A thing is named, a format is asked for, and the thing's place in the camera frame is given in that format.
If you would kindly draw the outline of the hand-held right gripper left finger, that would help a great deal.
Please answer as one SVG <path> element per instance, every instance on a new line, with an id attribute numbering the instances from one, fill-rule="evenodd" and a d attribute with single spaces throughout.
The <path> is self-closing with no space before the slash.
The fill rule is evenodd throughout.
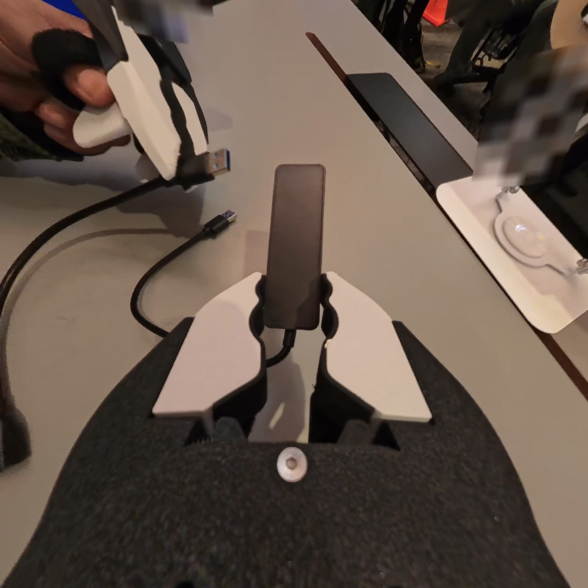
<path id="1" fill-rule="evenodd" d="M 195 314 L 152 408 L 158 418 L 237 420 L 251 433 L 268 397 L 265 276 L 254 272 Z"/>

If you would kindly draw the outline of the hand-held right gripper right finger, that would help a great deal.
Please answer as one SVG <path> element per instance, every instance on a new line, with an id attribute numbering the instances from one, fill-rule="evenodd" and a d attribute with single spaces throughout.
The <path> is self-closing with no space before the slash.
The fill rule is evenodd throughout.
<path id="1" fill-rule="evenodd" d="M 429 423 L 432 413 L 392 318 L 335 272 L 321 275 L 323 342 L 311 427 L 349 420 Z"/>

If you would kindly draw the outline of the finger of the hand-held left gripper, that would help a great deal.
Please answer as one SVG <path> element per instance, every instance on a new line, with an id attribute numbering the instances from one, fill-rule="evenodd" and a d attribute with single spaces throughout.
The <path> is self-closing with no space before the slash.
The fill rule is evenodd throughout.
<path id="1" fill-rule="evenodd" d="M 207 152 L 208 127 L 193 87 L 162 80 L 160 88 L 180 138 L 180 159 L 192 160 Z"/>
<path id="2" fill-rule="evenodd" d="M 175 180 L 187 162 L 187 129 L 176 90 L 178 71 L 165 63 L 120 61 L 107 74 L 123 117 L 158 174 Z"/>

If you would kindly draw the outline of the black usb hub with cable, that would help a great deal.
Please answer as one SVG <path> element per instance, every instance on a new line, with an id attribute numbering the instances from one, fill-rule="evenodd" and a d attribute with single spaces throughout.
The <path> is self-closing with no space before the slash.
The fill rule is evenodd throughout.
<path id="1" fill-rule="evenodd" d="M 318 325 L 325 178 L 320 164 L 275 171 L 262 316 L 263 327 L 282 329 L 284 337 L 267 368 L 287 358 L 299 330 Z"/>

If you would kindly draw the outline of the person's left hand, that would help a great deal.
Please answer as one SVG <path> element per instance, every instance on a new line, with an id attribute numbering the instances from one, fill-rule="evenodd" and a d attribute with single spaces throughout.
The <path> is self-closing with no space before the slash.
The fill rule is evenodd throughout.
<path id="1" fill-rule="evenodd" d="M 92 38 L 85 21 L 43 1 L 1 1 L 1 107 L 10 115 L 32 115 L 48 139 L 83 156 L 127 145 L 128 136 L 90 149 L 74 141 L 77 112 L 54 98 L 33 75 L 37 71 L 31 50 L 33 37 L 50 29 L 76 31 Z"/>

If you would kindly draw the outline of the white stand with instruction board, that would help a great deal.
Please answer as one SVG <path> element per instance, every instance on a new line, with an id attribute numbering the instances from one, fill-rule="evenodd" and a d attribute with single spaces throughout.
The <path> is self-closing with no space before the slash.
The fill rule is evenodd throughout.
<path id="1" fill-rule="evenodd" d="M 549 49 L 505 65 L 473 173 L 437 200 L 524 317 L 554 334 L 587 313 L 587 1 L 558 1 Z"/>

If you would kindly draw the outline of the orange traffic cone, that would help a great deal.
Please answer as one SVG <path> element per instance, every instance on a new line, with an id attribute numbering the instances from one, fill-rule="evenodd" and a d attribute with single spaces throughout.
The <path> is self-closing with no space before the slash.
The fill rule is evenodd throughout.
<path id="1" fill-rule="evenodd" d="M 445 24 L 449 19 L 450 1 L 429 1 L 423 11 L 422 18 L 433 25 L 439 27 Z"/>

